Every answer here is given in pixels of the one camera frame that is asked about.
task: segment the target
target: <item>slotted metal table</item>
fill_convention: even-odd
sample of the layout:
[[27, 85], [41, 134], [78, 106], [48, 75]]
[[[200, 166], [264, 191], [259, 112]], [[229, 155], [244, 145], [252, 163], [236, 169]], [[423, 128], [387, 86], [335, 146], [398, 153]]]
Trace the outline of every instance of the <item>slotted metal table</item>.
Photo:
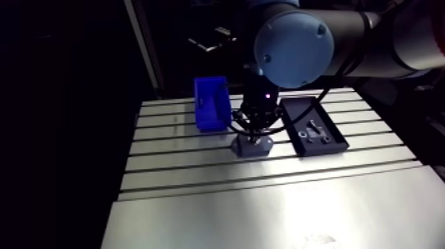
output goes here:
[[[239, 108], [242, 96], [230, 98]], [[445, 248], [432, 168], [353, 89], [322, 106], [346, 152], [298, 157], [284, 131], [268, 156], [237, 158], [231, 131], [195, 128], [193, 99], [144, 102], [102, 248]]]

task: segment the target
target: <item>metal plate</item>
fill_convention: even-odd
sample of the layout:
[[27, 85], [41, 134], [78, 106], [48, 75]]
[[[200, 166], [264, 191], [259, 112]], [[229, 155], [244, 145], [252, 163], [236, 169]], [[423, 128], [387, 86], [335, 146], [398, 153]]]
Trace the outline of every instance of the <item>metal plate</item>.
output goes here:
[[445, 186], [430, 167], [116, 202], [102, 248], [438, 249]]
[[274, 177], [253, 178], [246, 181], [226, 181], [212, 184], [180, 185], [176, 187], [160, 187], [158, 189], [131, 189], [119, 194], [119, 201], [132, 199], [158, 198], [176, 195], [191, 195], [196, 193], [211, 193], [218, 191], [231, 191], [239, 189], [251, 189], [254, 187], [266, 187], [286, 183], [299, 183], [332, 179], [340, 177], [351, 177], [354, 175], [366, 175], [379, 172], [390, 172], [407, 168], [422, 167], [419, 161], [406, 161], [399, 163], [370, 164], [366, 166], [352, 166], [345, 168], [334, 168], [331, 170], [313, 170], [295, 174], [276, 175]]

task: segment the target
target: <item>blue bin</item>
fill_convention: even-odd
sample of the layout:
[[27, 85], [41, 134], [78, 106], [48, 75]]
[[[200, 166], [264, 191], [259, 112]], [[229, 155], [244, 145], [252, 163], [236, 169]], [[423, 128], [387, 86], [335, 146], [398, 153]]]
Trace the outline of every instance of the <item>blue bin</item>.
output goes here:
[[225, 85], [222, 76], [195, 78], [195, 120], [201, 132], [227, 129], [231, 108]]

